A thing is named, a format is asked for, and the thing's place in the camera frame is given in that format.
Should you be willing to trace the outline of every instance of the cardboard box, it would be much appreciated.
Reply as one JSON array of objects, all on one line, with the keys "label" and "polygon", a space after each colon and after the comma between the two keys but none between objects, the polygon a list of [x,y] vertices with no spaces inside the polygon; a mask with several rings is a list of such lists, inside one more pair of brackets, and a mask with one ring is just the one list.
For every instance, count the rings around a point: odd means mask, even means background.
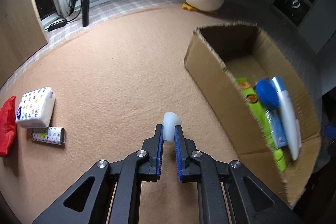
[{"label": "cardboard box", "polygon": [[[300,77],[274,44],[254,24],[227,23],[194,31],[184,65],[203,92],[228,134],[242,163],[289,205],[296,203],[320,150],[320,125],[312,99]],[[299,158],[281,173],[266,146],[262,129],[250,112],[236,77],[251,85],[281,76],[299,119],[302,147]]]}]

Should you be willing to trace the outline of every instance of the silver bolt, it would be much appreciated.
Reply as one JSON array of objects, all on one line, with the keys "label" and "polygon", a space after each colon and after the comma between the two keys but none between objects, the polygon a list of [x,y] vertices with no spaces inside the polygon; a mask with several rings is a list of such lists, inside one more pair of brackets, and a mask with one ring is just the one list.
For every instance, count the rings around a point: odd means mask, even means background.
[{"label": "silver bolt", "polygon": [[100,161],[97,162],[97,166],[99,168],[104,168],[104,167],[107,166],[107,161],[106,160],[100,160]]},{"label": "silver bolt", "polygon": [[239,160],[233,160],[233,161],[231,162],[231,166],[232,166],[233,168],[239,168],[239,167],[241,167],[241,165],[242,165],[242,163],[241,163]]},{"label": "silver bolt", "polygon": [[138,157],[144,157],[144,156],[147,155],[147,152],[146,152],[145,150],[139,150],[139,151],[136,153],[136,155],[137,155]]},{"label": "silver bolt", "polygon": [[198,158],[198,157],[202,156],[202,152],[198,151],[198,150],[195,150],[195,151],[191,152],[191,156],[193,156],[195,158]]}]

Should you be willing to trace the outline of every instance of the beige felt mat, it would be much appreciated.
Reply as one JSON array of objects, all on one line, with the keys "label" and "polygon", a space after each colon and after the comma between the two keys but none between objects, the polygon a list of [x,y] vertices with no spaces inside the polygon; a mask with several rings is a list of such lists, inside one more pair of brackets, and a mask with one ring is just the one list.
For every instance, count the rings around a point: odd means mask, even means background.
[{"label": "beige felt mat", "polygon": [[[236,153],[206,99],[184,68],[192,30],[220,22],[178,5],[112,19],[46,53],[1,98],[51,86],[51,125],[64,127],[66,147],[26,139],[18,128],[0,160],[0,191],[22,224],[44,209],[100,159],[117,161],[154,135],[165,112],[176,112],[184,134],[214,159]],[[143,183],[139,223],[198,223],[195,184],[177,178],[172,144],[164,145],[159,182]]]}]

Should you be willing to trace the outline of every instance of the red bag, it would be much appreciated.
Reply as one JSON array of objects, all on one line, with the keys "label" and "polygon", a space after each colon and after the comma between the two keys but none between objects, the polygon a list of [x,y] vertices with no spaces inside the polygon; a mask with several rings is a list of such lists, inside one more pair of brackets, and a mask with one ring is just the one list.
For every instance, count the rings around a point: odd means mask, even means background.
[{"label": "red bag", "polygon": [[0,156],[7,156],[15,138],[15,113],[15,96],[12,96],[0,110]]}]

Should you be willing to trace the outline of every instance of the wooden panel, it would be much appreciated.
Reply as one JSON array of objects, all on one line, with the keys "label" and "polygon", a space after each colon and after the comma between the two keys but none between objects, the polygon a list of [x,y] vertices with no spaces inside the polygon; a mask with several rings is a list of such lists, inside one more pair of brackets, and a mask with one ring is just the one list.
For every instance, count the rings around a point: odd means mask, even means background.
[{"label": "wooden panel", "polygon": [[35,0],[0,0],[0,86],[46,44]]}]

